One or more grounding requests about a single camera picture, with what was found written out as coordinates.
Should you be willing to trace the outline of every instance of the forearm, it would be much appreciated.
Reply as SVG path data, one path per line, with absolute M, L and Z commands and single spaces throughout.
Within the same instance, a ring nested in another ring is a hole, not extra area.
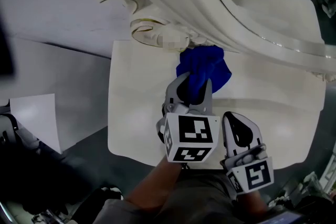
M 181 169 L 180 163 L 169 163 L 164 157 L 126 200 L 145 211 L 160 209 L 173 190 Z
M 267 212 L 267 205 L 259 191 L 237 196 L 239 206 L 251 217 L 258 219 Z

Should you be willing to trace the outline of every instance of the blue cloth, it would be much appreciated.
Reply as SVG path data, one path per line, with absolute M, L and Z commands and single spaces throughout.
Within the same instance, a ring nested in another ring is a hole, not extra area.
M 224 50 L 217 46 L 198 46 L 182 52 L 176 75 L 186 72 L 190 72 L 187 89 L 190 103 L 198 100 L 199 90 L 209 78 L 214 93 L 223 87 L 232 75 L 224 61 Z

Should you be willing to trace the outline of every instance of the gray floor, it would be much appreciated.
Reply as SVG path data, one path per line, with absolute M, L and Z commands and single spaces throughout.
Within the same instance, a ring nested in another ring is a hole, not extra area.
M 322 38 L 327 44 L 336 45 L 336 16 L 330 20 L 322 8 L 315 4 Z M 312 171 L 321 176 L 336 141 L 335 122 L 336 87 L 328 87 L 324 110 L 307 159 L 303 163 L 276 170 L 275 183 L 262 191 L 266 200 L 275 198 L 285 184 L 295 185 Z M 107 128 L 81 141 L 66 151 L 63 157 L 64 162 L 79 171 L 92 189 L 108 184 L 117 185 L 123 193 L 128 193 L 152 169 L 134 160 L 111 154 L 107 148 Z

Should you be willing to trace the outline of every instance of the gray shirt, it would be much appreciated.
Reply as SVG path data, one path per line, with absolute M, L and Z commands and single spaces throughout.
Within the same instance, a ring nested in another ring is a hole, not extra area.
M 127 201 L 111 199 L 105 202 L 94 224 L 243 223 L 234 214 L 235 192 L 223 172 L 185 172 L 188 175 L 181 175 L 158 214 L 148 215 Z

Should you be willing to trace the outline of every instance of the white table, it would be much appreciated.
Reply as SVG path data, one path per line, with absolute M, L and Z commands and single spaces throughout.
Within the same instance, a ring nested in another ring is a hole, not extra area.
M 109 150 L 155 166 L 165 149 L 155 124 L 162 117 L 165 90 L 176 78 L 179 54 L 136 41 L 113 44 L 109 82 Z M 325 82 L 309 72 L 225 52 L 233 73 L 213 95 L 213 112 L 234 111 L 260 128 L 274 169 L 303 162 L 323 109 Z M 218 146 L 197 168 L 222 169 L 225 148 Z

